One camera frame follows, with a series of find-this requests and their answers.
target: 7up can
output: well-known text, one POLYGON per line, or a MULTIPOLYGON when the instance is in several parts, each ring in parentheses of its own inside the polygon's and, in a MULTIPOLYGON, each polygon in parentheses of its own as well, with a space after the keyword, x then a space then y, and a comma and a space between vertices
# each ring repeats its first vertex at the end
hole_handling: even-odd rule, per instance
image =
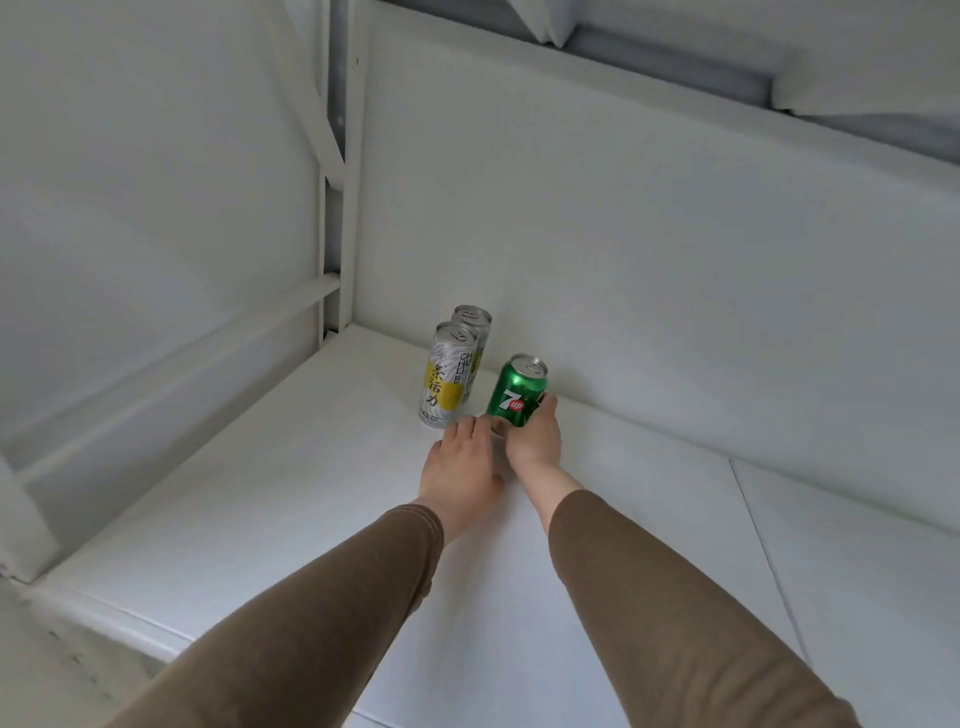
POLYGON ((480 369, 483 349, 487 346, 487 339, 490 338, 490 324, 493 323, 493 316, 478 305, 458 305, 453 309, 453 316, 450 317, 450 320, 455 324, 466 324, 473 328, 477 334, 477 348, 473 354, 473 362, 470 364, 467 389, 464 390, 464 403, 466 403, 470 399, 470 391, 473 389, 473 381, 476 379, 477 370, 480 369))
POLYGON ((528 353, 515 353, 500 370, 487 414, 523 427, 546 391, 546 364, 528 353))
POLYGON ((420 419, 425 425, 446 427, 456 422, 476 345, 476 332, 462 324, 447 321, 437 326, 420 394, 420 419))

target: brown sleeve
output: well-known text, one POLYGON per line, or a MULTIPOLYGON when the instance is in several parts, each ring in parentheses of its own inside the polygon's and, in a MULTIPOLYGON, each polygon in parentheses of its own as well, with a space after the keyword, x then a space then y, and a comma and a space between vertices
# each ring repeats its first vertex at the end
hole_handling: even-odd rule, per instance
POLYGON ((850 705, 736 599, 599 496, 564 498, 549 542, 631 725, 858 725, 850 705))
POLYGON ((443 547, 427 508, 388 511, 200 637, 108 727, 339 728, 443 547))

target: white board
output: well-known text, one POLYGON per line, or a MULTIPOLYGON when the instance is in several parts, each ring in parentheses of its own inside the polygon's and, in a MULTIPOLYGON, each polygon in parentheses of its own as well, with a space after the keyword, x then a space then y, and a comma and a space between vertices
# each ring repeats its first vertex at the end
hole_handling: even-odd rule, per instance
POLYGON ((960 725, 960 538, 735 466, 817 673, 868 728, 960 725))
POLYGON ((355 319, 960 529, 960 170, 377 6, 355 319))
MULTIPOLYGON (((33 598, 172 659, 252 596, 415 496, 437 437, 417 418, 425 361, 425 350, 347 328, 33 598)), ((492 387, 483 373, 475 409, 492 387)), ((726 458, 568 400, 559 417, 575 475, 798 649, 726 458)), ((499 511, 444 554, 430 596, 358 711, 409 728, 553 728, 588 716, 626 724, 515 482, 499 511), (549 687, 557 685, 563 700, 549 687)))

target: stitching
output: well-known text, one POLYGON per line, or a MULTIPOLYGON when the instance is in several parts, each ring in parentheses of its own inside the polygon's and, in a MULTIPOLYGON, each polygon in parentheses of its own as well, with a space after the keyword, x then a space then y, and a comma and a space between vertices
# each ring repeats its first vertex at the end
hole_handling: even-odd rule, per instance
POLYGON ((433 536, 434 536, 435 539, 440 540, 440 539, 443 537, 442 534, 440 534, 440 533, 438 532, 437 525, 433 522, 433 519, 429 518, 429 517, 428 517, 425 513, 423 513, 419 508, 415 508, 414 506, 410 506, 410 505, 399 505, 399 506, 397 506, 394 510, 395 510, 395 511, 406 511, 406 512, 408 512, 408 513, 415 513, 415 514, 417 514, 420 518, 422 518, 424 521, 426 521, 426 524, 430 527, 430 533, 433 534, 433 536))

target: hand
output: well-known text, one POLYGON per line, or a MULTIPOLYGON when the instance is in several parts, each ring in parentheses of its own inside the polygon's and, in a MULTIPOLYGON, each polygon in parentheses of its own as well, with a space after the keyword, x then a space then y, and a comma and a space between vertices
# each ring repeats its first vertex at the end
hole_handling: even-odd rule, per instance
POLYGON ((560 501, 583 487, 560 467, 556 396, 545 395, 523 427, 497 418, 496 428, 507 439, 507 459, 537 509, 543 530, 549 533, 560 501))
POLYGON ((524 480, 537 468, 560 467, 561 436, 557 424, 557 396, 544 395, 543 401, 527 424, 514 427, 506 420, 497 423, 497 429, 507 439, 507 459, 514 472, 524 480))
POLYGON ((493 472, 491 419, 461 418, 426 456, 414 502, 437 514, 448 544, 486 515, 503 493, 503 477, 493 472))

